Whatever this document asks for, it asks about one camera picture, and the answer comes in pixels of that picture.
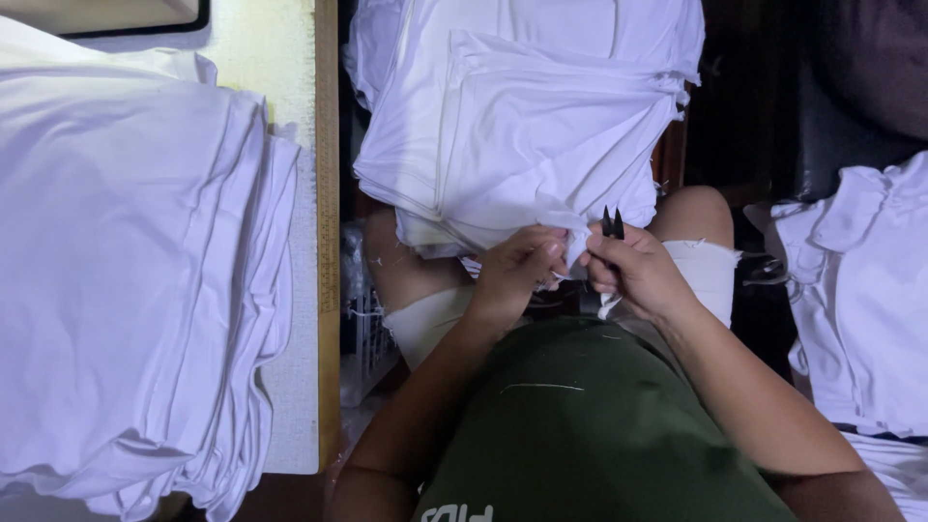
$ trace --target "dark green shirt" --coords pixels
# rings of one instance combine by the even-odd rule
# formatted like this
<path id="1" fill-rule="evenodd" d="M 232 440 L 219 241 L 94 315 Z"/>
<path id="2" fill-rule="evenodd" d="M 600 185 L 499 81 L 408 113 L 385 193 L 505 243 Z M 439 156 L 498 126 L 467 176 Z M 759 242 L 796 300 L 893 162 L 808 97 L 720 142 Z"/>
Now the dark green shirt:
<path id="1" fill-rule="evenodd" d="M 503 339 L 414 521 L 795 517 L 644 341 L 562 319 Z"/>

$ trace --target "wooden ruler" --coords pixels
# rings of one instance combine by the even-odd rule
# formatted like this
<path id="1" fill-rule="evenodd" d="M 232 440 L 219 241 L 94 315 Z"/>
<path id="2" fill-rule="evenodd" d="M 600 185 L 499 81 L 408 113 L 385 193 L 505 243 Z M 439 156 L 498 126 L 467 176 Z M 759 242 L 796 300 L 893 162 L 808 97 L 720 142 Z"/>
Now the wooden ruler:
<path id="1" fill-rule="evenodd" d="M 338 457 L 339 394 L 338 0 L 316 0 L 316 237 L 319 306 L 319 471 Z"/>

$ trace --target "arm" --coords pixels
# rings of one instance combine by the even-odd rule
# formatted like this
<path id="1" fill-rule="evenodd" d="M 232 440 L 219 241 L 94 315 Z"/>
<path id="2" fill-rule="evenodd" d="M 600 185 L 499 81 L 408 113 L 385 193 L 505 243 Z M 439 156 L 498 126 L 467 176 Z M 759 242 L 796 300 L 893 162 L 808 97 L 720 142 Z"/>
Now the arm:
<path id="1" fill-rule="evenodd" d="M 467 386 L 522 315 L 538 281 L 566 272 L 566 230 L 523 228 L 490 250 L 464 316 L 371 422 L 342 469 L 333 519 L 403 521 L 451 438 Z"/>
<path id="2" fill-rule="evenodd" d="M 796 514 L 902 520 L 854 448 L 699 303 L 650 233 L 625 225 L 625 241 L 594 235 L 587 247 L 596 256 L 585 259 L 591 278 L 614 284 L 626 307 L 655 325 L 735 446 L 758 467 L 788 477 L 773 485 Z"/>

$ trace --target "hand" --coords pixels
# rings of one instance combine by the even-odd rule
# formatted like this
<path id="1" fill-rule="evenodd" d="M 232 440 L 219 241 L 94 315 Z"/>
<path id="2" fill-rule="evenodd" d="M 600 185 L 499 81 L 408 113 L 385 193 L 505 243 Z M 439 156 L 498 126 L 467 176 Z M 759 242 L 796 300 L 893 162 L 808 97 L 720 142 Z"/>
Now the hand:
<path id="1" fill-rule="evenodd" d="M 580 255 L 593 289 L 620 294 L 622 304 L 651 323 L 673 321 L 700 308 L 699 300 L 667 249 L 650 232 L 623 224 L 625 240 L 602 236 L 599 223 L 590 226 L 588 252 Z"/>
<path id="2" fill-rule="evenodd" d="M 542 225 L 521 228 L 481 256 L 483 267 L 465 318 L 492 334 L 512 328 L 537 285 L 553 284 L 551 272 L 567 275 L 563 240 L 567 230 Z"/>

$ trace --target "white logo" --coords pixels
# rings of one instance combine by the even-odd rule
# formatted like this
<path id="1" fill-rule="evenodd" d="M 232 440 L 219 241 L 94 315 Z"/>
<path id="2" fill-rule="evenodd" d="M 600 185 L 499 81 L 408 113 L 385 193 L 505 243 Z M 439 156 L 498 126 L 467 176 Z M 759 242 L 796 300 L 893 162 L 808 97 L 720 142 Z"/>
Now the white logo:
<path id="1" fill-rule="evenodd" d="M 422 522 L 493 522 L 493 506 L 488 505 L 483 510 L 483 515 L 471 515 L 470 520 L 467 518 L 467 504 L 463 503 L 458 509 L 457 504 L 443 505 L 439 508 L 432 508 L 422 514 Z"/>

